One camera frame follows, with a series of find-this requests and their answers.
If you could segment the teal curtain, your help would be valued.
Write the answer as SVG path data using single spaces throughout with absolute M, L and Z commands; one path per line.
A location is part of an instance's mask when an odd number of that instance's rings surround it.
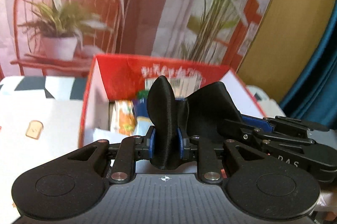
M 336 129 L 336 7 L 322 39 L 282 99 L 286 116 Z

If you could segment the yellow wooden panel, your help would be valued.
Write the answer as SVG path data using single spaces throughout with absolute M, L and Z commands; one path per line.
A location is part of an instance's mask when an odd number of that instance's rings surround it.
M 272 0 L 239 77 L 281 101 L 318 46 L 334 4 L 335 0 Z

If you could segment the red strawberry cardboard box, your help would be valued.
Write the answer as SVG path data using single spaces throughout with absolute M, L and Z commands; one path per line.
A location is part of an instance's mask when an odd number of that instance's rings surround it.
M 227 65 L 125 54 L 96 55 L 92 60 L 80 120 L 78 146 L 92 142 L 92 130 L 109 129 L 108 106 L 115 100 L 132 100 L 145 88 L 147 79 L 158 76 L 182 78 L 199 76 L 200 87 L 221 81 L 235 106 L 244 115 L 266 117 L 243 81 Z

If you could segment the orange floral pouch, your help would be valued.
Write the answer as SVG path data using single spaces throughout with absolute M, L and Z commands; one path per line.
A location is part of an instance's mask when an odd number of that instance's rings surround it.
M 131 136 L 136 125 L 137 121 L 132 101 L 115 101 L 112 108 L 110 131 L 124 136 Z

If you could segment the printed room backdrop poster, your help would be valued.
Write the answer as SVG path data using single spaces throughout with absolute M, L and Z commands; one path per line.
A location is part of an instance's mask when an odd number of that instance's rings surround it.
M 1 77 L 86 76 L 95 55 L 238 69 L 270 0 L 1 0 Z

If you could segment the black sleep eye mask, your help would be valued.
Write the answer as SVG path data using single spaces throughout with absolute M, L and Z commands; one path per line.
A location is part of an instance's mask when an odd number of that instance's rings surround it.
M 218 81 L 206 85 L 184 99 L 176 99 L 165 76 L 152 84 L 147 97 L 147 112 L 155 127 L 151 164 L 158 169 L 180 166 L 178 128 L 188 137 L 198 135 L 213 143 L 225 140 L 225 120 L 242 121 L 225 85 Z

